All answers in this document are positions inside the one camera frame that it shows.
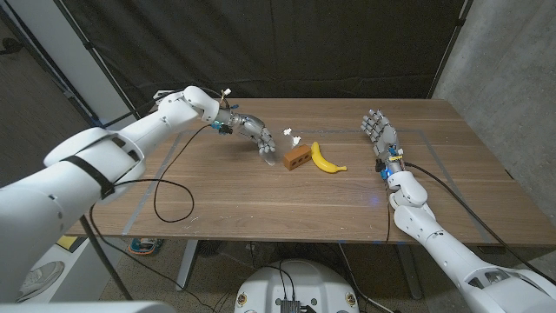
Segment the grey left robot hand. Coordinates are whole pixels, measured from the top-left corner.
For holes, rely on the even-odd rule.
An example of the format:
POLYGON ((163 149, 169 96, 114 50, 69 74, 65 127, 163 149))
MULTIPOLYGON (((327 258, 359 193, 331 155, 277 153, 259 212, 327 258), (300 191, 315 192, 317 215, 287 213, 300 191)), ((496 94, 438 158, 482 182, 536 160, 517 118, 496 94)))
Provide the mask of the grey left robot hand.
POLYGON ((220 109, 211 126, 221 135, 236 134, 256 143, 260 155, 275 152, 271 133, 265 123, 255 116, 220 109))

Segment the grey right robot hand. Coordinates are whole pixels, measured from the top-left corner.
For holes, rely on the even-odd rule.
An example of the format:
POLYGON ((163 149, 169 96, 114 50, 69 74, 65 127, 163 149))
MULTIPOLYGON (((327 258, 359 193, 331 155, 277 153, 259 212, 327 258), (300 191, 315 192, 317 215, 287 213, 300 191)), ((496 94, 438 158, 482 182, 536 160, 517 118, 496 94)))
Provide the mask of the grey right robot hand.
POLYGON ((376 155, 375 170, 383 179, 404 170, 403 149, 397 131, 380 110, 369 110, 362 118, 361 130, 369 137, 376 155))

